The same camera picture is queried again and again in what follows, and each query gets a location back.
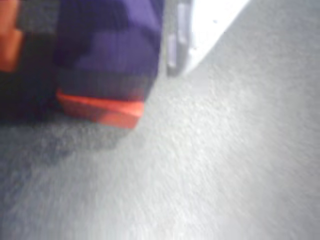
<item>orange fabric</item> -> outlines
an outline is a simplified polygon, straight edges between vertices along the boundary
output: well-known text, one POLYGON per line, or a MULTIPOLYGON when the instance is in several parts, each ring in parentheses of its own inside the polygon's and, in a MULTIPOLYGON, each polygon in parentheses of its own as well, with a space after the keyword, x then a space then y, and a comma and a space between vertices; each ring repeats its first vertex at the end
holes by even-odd
POLYGON ((66 114, 119 128, 134 128, 144 112, 140 101, 117 101, 93 97, 71 96, 57 92, 66 114))
POLYGON ((0 0, 0 39, 15 28, 19 0, 0 0))
POLYGON ((5 40, 0 41, 0 71, 12 72, 15 70, 22 42, 23 33, 19 30, 12 30, 5 40))
POLYGON ((18 63, 23 34, 15 30, 19 0, 0 0, 0 71, 12 72, 18 63))

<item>gray carpet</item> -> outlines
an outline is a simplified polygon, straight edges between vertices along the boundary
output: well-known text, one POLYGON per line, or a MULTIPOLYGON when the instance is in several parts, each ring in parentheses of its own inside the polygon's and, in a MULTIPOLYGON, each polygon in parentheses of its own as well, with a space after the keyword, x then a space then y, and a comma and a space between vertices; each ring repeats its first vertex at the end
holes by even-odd
MULTIPOLYGON (((24 29, 54 29, 54 1, 23 5, 24 29)), ((189 76, 161 66, 132 131, 64 116, 49 70, 2 75, 15 90, 2 94, 1 239, 318 239, 319 13, 318 0, 252 0, 189 76)))

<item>orange strip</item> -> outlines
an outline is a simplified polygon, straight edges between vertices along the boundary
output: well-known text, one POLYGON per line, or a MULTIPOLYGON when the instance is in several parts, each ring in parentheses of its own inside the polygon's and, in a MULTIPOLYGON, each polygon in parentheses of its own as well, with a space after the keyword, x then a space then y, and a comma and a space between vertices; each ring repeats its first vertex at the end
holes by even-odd
POLYGON ((119 128, 134 128, 144 112, 140 101, 117 101, 93 97, 71 96, 57 92, 66 114, 119 128))
POLYGON ((15 70, 23 42, 23 33, 12 30, 5 40, 0 42, 0 71, 12 72, 15 70))
POLYGON ((0 38, 15 28, 19 5, 19 0, 0 0, 0 38))

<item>purple bag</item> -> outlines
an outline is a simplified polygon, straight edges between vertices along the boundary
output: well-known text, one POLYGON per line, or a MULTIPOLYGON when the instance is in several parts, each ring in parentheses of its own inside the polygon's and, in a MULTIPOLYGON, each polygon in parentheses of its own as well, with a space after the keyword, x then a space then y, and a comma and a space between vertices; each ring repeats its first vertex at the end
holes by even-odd
POLYGON ((164 0, 62 0, 54 61, 62 67, 156 76, 164 0))

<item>orange trim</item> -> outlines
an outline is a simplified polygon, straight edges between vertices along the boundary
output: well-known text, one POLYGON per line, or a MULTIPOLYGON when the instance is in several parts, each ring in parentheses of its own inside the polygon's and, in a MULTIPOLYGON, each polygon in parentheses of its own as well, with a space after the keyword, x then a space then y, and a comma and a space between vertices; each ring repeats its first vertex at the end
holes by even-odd
POLYGON ((144 103, 140 101, 71 96, 61 91, 57 98, 70 116, 120 128, 134 128, 144 112, 144 103))
POLYGON ((19 5, 19 0, 0 0, 0 38, 15 28, 19 5))
POLYGON ((0 42, 0 71, 12 72, 15 70, 18 64, 22 42, 23 33, 19 30, 13 30, 7 36, 6 40, 0 42))

